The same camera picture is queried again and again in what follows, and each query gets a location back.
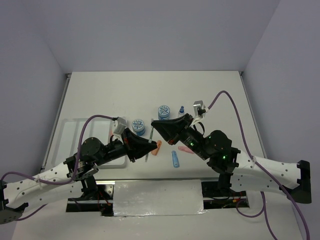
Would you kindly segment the green pen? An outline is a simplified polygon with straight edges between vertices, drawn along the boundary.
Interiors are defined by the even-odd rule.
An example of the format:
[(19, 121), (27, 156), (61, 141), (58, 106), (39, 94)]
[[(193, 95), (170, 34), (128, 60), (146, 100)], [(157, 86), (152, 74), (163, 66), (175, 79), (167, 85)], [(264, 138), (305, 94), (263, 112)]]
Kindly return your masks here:
[[(148, 142), (149, 142), (149, 143), (152, 142), (153, 132), (154, 132), (154, 127), (151, 126), (151, 128), (150, 128), (150, 134), (149, 134), (149, 139), (148, 139)], [(148, 158), (149, 158), (149, 153), (147, 153), (147, 154), (145, 155), (145, 163), (148, 162)]]

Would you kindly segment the orange translucent case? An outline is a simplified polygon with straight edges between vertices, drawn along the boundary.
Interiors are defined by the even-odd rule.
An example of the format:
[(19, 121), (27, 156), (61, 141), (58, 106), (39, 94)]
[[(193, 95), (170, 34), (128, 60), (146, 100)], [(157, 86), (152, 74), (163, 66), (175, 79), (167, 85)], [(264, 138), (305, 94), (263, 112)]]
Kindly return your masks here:
[(160, 150), (161, 145), (162, 145), (162, 141), (161, 141), (161, 140), (158, 140), (158, 141), (156, 142), (156, 145), (157, 145), (157, 148), (151, 151), (151, 154), (152, 154), (153, 156), (156, 156), (156, 155), (159, 153), (159, 150)]

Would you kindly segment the blue slime jar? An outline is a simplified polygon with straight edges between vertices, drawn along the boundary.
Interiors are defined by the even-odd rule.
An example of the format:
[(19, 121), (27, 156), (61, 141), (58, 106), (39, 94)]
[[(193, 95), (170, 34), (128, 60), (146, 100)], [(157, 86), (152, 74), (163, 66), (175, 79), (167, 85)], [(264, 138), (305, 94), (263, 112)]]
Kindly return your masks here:
[(137, 136), (143, 136), (145, 134), (145, 123), (142, 119), (133, 120), (131, 126)]
[(167, 105), (159, 106), (157, 113), (158, 113), (159, 120), (169, 120), (170, 119), (171, 110)]

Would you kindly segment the pink translucent case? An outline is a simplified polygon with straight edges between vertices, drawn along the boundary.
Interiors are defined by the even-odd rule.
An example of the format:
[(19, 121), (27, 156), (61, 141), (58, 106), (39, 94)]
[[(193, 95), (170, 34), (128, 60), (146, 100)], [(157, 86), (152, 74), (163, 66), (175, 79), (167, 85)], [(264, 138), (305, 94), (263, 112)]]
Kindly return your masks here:
[(178, 146), (178, 150), (185, 153), (194, 154), (194, 152), (186, 146)]

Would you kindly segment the small clear spray bottle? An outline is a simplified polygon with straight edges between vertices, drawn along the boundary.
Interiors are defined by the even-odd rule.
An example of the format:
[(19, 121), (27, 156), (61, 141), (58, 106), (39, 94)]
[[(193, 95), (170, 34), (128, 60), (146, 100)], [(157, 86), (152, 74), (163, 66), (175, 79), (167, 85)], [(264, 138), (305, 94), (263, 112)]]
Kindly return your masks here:
[(181, 106), (178, 111), (178, 117), (182, 117), (185, 114), (185, 108), (184, 106)]

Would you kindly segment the blue translucent case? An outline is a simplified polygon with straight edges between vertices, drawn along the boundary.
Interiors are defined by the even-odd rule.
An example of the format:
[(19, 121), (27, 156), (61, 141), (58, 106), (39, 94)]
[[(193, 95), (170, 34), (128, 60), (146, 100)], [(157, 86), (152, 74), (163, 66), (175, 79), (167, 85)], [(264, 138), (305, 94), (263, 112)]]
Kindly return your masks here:
[(180, 163), (179, 163), (179, 159), (178, 159), (178, 155), (177, 152), (175, 150), (173, 150), (171, 152), (171, 156), (172, 156), (172, 164), (174, 168), (179, 168), (180, 167)]

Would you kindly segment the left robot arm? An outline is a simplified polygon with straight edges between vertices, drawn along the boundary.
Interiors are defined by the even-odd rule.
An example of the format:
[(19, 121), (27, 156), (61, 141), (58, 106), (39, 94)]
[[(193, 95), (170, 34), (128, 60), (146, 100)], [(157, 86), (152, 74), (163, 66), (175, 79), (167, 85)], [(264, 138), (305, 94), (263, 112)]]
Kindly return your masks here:
[(96, 137), (89, 137), (78, 153), (47, 171), (12, 183), (1, 180), (0, 223), (20, 221), (24, 219), (24, 211), (43, 208), (62, 199), (91, 200), (100, 193), (94, 178), (99, 166), (124, 156), (135, 162), (156, 148), (155, 141), (137, 136), (128, 128), (121, 139), (107, 145)]

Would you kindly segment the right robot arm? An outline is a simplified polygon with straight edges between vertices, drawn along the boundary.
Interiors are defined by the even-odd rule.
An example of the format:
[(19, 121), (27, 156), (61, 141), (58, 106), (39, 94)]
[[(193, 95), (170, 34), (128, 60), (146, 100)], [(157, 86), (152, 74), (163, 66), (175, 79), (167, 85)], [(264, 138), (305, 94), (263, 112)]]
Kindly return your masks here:
[(151, 126), (169, 144), (182, 143), (218, 173), (217, 190), (223, 196), (232, 192), (258, 191), (285, 195), (300, 204), (312, 202), (310, 163), (286, 163), (257, 156), (232, 147), (220, 130), (204, 137), (185, 114), (171, 120), (154, 120)]

